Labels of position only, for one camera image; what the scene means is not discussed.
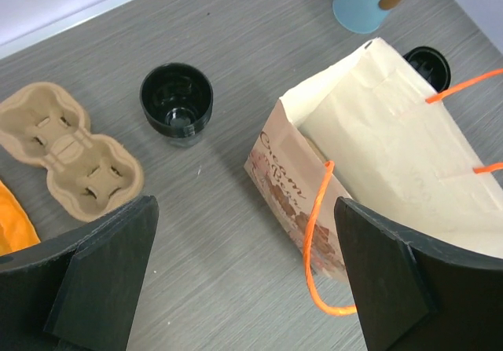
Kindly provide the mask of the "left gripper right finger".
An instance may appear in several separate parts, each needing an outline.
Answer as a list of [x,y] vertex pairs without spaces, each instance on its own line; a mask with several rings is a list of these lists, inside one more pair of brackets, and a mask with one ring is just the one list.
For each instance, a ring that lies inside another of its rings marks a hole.
[[500,350],[502,260],[445,243],[352,199],[336,231],[369,350]]

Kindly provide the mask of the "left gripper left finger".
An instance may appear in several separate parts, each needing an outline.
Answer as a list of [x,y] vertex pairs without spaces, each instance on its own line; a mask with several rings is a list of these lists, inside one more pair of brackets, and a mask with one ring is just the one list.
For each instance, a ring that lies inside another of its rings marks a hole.
[[125,350],[159,206],[113,212],[1,258],[3,350]]

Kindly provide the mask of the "paper bag with orange handles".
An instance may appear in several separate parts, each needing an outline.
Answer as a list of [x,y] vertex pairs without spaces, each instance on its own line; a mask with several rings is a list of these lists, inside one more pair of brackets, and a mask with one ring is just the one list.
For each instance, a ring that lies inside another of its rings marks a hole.
[[244,165],[313,274],[347,278],[333,217],[343,197],[457,247],[502,255],[502,189],[443,103],[466,82],[437,91],[382,38],[280,97]]

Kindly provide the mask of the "black coffee cup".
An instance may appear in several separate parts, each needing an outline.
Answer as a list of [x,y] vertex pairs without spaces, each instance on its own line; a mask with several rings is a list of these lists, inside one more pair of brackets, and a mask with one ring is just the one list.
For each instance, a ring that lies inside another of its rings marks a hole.
[[154,68],[141,84],[139,99],[150,126],[181,148],[200,141],[212,116],[211,83],[189,64]]

